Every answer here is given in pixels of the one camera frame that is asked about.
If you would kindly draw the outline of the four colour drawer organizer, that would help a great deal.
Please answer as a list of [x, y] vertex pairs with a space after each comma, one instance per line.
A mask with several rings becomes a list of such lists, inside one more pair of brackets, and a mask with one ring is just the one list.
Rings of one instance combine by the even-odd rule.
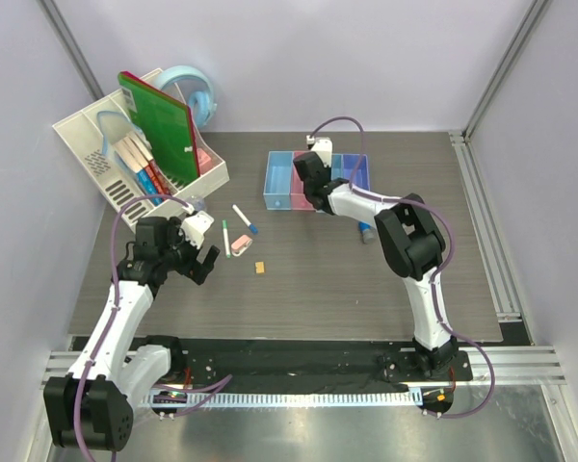
[[[266, 168], [263, 197], [269, 211], [313, 211], [314, 208], [302, 193], [302, 181], [293, 161], [302, 151], [270, 151]], [[354, 184], [370, 190], [368, 157], [359, 161], [358, 154], [333, 154], [331, 179], [349, 180], [356, 169]]]

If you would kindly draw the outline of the green capped marker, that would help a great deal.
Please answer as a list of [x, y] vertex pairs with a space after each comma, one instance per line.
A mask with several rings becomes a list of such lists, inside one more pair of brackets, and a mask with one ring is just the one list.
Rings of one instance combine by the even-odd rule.
[[228, 234], [228, 224], [226, 219], [222, 221], [222, 230], [223, 230], [223, 248], [225, 257], [231, 258], [231, 248], [230, 248], [230, 241], [229, 241], [229, 234]]

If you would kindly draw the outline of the blue capped marker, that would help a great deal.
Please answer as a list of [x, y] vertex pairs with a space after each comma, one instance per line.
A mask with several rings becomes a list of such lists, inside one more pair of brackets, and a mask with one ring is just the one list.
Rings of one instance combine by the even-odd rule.
[[257, 235], [258, 234], [258, 229], [256, 228], [256, 226], [248, 219], [248, 217], [244, 214], [244, 212], [240, 209], [240, 207], [237, 204], [233, 204], [231, 206], [232, 210], [236, 213], [236, 215], [239, 217], [239, 219], [246, 225], [246, 227], [248, 228], [248, 230], [251, 232], [251, 234], [253, 235]]

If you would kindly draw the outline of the clear jar of paperclips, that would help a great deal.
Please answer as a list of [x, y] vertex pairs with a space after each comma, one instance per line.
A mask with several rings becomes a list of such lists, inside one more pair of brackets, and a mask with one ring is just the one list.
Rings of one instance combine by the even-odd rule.
[[191, 195], [190, 197], [187, 198], [187, 201], [193, 206], [193, 208], [197, 212], [206, 210], [205, 200], [201, 196]]

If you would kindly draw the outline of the blue grey glue stick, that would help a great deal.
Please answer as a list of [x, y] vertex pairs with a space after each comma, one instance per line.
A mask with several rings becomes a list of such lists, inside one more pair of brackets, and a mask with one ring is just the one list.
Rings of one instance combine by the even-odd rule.
[[358, 229], [360, 232], [361, 240], [364, 244], [371, 244], [376, 240], [375, 232], [369, 224], [360, 222], [358, 224]]

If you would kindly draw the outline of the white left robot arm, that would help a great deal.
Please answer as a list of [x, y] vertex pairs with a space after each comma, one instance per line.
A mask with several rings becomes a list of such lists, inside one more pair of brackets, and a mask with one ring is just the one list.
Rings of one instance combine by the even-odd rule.
[[102, 314], [83, 351], [63, 376], [50, 377], [43, 399], [53, 443], [92, 450], [121, 451], [133, 428], [135, 411], [161, 379], [178, 382], [186, 360], [175, 337], [151, 337], [127, 357], [135, 333], [168, 275], [175, 272], [202, 284], [220, 251], [211, 246], [197, 257], [213, 218], [197, 211], [184, 218], [140, 219], [125, 257], [113, 264]]

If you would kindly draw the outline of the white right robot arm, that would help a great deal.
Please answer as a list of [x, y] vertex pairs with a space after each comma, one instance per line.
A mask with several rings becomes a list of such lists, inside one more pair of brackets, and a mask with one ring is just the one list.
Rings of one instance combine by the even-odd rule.
[[375, 228], [387, 265], [406, 287], [413, 315], [415, 366], [436, 380], [449, 371], [459, 347], [448, 322], [441, 288], [446, 243], [433, 209], [416, 194], [384, 196], [359, 188], [309, 151], [293, 161], [307, 201], [331, 216], [352, 218]]

